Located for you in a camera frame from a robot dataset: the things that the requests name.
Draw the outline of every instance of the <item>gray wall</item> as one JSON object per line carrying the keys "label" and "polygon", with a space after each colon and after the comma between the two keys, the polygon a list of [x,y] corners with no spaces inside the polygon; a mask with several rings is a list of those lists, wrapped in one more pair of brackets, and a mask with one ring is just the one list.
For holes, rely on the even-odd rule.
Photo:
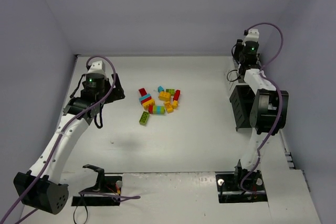
{"label": "gray wall", "polygon": [[[289,0],[46,0],[74,52],[229,53],[244,29]],[[261,44],[271,29],[262,28]]]}
{"label": "gray wall", "polygon": [[[0,0],[0,218],[52,136],[74,57],[45,0]],[[6,223],[18,220],[22,205]]]}
{"label": "gray wall", "polygon": [[[306,172],[322,222],[335,223],[336,0],[291,0],[277,23],[284,48],[266,73],[289,92],[284,132],[293,160]],[[278,45],[274,32],[264,56]]]}

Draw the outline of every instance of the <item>pile of toy blocks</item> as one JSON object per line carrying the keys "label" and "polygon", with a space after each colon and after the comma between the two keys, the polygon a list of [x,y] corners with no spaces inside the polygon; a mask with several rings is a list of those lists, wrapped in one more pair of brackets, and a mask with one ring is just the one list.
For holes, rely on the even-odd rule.
{"label": "pile of toy blocks", "polygon": [[175,89],[166,89],[164,91],[163,87],[158,87],[159,100],[163,101],[163,106],[155,105],[155,100],[152,98],[151,94],[148,94],[144,88],[139,89],[140,98],[139,101],[142,104],[143,108],[147,111],[142,113],[142,116],[139,120],[141,125],[146,125],[150,114],[164,114],[165,110],[167,113],[171,113],[179,105],[180,90]]}

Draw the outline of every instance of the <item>table surface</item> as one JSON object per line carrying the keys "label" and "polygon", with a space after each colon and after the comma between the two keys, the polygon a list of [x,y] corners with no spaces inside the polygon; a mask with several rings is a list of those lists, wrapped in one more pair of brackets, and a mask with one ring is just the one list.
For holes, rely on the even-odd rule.
{"label": "table surface", "polygon": [[[126,98],[104,106],[104,127],[91,125],[84,132],[64,174],[88,163],[125,173],[123,194],[141,199],[120,207],[89,207],[88,223],[320,223],[302,172],[288,167],[280,134],[267,146],[261,165],[268,202],[218,203],[214,172],[234,170],[251,134],[250,129],[235,130],[225,88],[228,57],[110,59]],[[68,95],[86,72],[86,60],[78,58]],[[180,89],[179,107],[151,115],[141,126],[138,90],[145,88],[161,104],[158,86]],[[23,223],[72,223],[70,204],[56,216],[38,211]],[[29,210],[25,207],[23,215]],[[79,209],[78,221],[84,216]]]}

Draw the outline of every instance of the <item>red block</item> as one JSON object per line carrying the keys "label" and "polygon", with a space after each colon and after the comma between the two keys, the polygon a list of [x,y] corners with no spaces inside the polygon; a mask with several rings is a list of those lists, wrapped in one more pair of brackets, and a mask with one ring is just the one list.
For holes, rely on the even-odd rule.
{"label": "red block", "polygon": [[139,89],[140,95],[143,97],[144,95],[147,94],[146,90],[144,88]]}
{"label": "red block", "polygon": [[143,99],[142,101],[141,101],[141,104],[144,104],[145,102],[148,102],[149,100],[151,100],[152,99],[152,97],[147,97],[146,99]]}
{"label": "red block", "polygon": [[153,114],[153,105],[149,105],[149,107],[148,107],[148,112],[149,112],[150,114]]}
{"label": "red block", "polygon": [[175,95],[174,95],[173,101],[178,101],[178,100],[179,100],[179,97],[180,97],[180,90],[177,89],[177,90],[175,91]]}

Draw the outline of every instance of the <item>white table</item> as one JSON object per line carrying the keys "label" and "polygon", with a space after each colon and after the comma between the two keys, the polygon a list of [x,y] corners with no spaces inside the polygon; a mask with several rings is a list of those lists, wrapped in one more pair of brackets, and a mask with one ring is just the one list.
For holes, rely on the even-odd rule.
{"label": "white table", "polygon": [[[320,223],[302,172],[288,167],[279,134],[261,166],[268,203],[218,203],[214,172],[234,170],[251,132],[235,130],[225,90],[228,57],[110,59],[126,98],[104,106],[104,127],[92,124],[87,129],[64,173],[88,163],[126,173],[123,194],[142,198],[120,207],[89,207],[88,223]],[[79,57],[68,95],[86,72],[86,60]],[[138,89],[145,88],[161,104],[156,91],[160,85],[181,90],[179,108],[151,115],[147,126],[141,126]],[[57,216],[38,211],[24,223],[72,223],[70,204]],[[29,210],[25,207],[23,214]],[[79,209],[79,222],[84,215]]]}

